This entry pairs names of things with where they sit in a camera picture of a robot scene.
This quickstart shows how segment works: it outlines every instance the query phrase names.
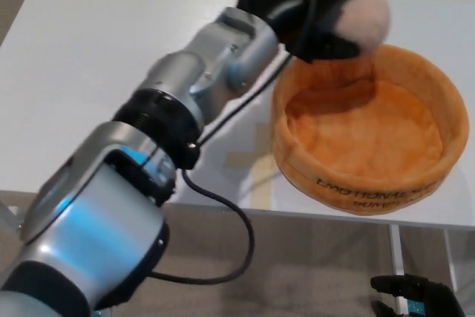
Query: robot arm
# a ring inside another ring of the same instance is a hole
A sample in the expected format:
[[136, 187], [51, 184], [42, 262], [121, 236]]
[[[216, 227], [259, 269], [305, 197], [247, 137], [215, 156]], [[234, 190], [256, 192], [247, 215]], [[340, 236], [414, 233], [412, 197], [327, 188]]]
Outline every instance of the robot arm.
[[[318, 0], [301, 59], [359, 55], [358, 43], [319, 27], [342, 1]], [[308, 8], [309, 0], [240, 0], [152, 66], [40, 189], [0, 281], [0, 316], [85, 317], [127, 302], [166, 249], [160, 207], [176, 170], [194, 168], [203, 129], [252, 88], [279, 44], [295, 44]]]
[[[228, 8], [158, 61], [43, 185], [2, 290], [71, 317], [128, 301], [168, 243], [160, 207], [174, 193], [176, 170], [194, 167], [205, 125], [252, 87], [278, 46], [266, 22]], [[16, 304], [8, 301], [0, 311]]]

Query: gray floor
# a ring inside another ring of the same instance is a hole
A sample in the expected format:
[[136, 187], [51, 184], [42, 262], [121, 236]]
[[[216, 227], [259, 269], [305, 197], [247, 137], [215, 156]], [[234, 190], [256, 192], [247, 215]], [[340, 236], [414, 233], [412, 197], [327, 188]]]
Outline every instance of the gray floor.
[[[0, 0], [0, 43], [23, 0]], [[3, 192], [9, 204], [27, 206], [32, 195]], [[181, 275], [229, 271], [245, 250], [240, 222], [229, 213], [167, 208], [171, 247], [159, 268]], [[378, 297], [369, 279], [392, 272], [386, 226], [267, 216], [252, 217], [258, 248], [250, 271], [217, 287], [147, 281], [115, 316], [371, 316]], [[406, 269], [448, 283], [440, 231], [403, 229]], [[18, 243], [0, 232], [0, 268]]]

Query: orange basket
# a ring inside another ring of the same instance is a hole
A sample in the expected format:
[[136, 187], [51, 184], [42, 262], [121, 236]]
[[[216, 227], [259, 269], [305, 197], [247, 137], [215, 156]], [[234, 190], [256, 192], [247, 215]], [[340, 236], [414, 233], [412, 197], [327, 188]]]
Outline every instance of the orange basket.
[[272, 150], [287, 180], [335, 209], [378, 215], [434, 193], [468, 141], [449, 78], [391, 45], [371, 57], [300, 60], [272, 97]]

